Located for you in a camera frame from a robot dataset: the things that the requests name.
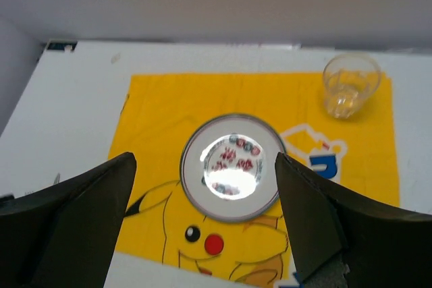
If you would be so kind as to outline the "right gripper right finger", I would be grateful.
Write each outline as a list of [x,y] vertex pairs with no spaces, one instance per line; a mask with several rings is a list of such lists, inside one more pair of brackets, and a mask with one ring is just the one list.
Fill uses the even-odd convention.
[[358,194],[280,153],[275,174],[303,287],[430,287],[431,216]]

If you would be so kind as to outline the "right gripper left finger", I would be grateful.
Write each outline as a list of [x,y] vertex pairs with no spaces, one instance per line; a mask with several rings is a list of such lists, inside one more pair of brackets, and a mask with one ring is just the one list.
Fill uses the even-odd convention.
[[125,152],[27,196],[2,196],[1,286],[103,287],[135,174]]

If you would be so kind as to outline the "round patterned plate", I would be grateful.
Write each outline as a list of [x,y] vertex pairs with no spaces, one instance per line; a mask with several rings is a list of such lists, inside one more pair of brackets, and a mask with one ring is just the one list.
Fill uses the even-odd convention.
[[216,221],[241,223],[279,198],[275,160],[286,146],[265,121],[227,114],[202,124],[180,158],[180,180],[191,204]]

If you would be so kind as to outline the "yellow pikachu cloth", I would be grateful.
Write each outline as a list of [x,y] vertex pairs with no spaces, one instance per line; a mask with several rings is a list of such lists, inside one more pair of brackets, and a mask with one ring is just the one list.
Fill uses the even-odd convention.
[[244,223],[207,218],[180,182],[183,148],[202,124],[227,113],[275,129],[288,154],[323,177],[397,206],[392,83],[384,78],[350,121],[328,116],[319,73],[135,75],[110,156],[134,153],[136,178],[116,250],[238,283],[272,287],[294,272],[280,204]]

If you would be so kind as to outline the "clear plastic cup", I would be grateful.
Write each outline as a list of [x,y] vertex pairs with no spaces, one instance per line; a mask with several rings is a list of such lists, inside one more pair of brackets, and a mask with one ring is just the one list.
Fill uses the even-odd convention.
[[381,67],[368,55],[336,55],[323,70],[326,111],[338,119],[350,118],[374,95],[381,77]]

